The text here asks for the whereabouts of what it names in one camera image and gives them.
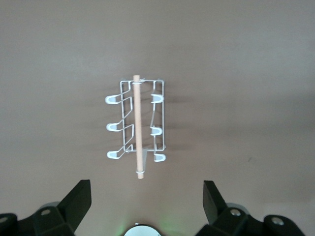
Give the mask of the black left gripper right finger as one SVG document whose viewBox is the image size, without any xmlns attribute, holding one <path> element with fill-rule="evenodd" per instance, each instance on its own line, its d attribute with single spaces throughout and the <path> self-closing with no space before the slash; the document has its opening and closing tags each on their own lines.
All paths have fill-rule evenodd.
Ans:
<svg viewBox="0 0 315 236">
<path fill-rule="evenodd" d="M 267 215 L 258 221 L 236 206 L 228 206 L 215 183 L 203 182 L 203 208 L 208 220 L 198 236 L 303 236 L 289 218 Z"/>
</svg>

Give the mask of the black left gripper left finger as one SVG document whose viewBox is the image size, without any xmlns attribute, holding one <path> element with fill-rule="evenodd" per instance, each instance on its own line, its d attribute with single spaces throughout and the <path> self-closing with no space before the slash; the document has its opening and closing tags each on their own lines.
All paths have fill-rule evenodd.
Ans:
<svg viewBox="0 0 315 236">
<path fill-rule="evenodd" d="M 81 180 L 57 206 L 46 206 L 18 220 L 14 213 L 0 215 L 2 236 L 73 236 L 91 207 L 91 182 Z"/>
</svg>

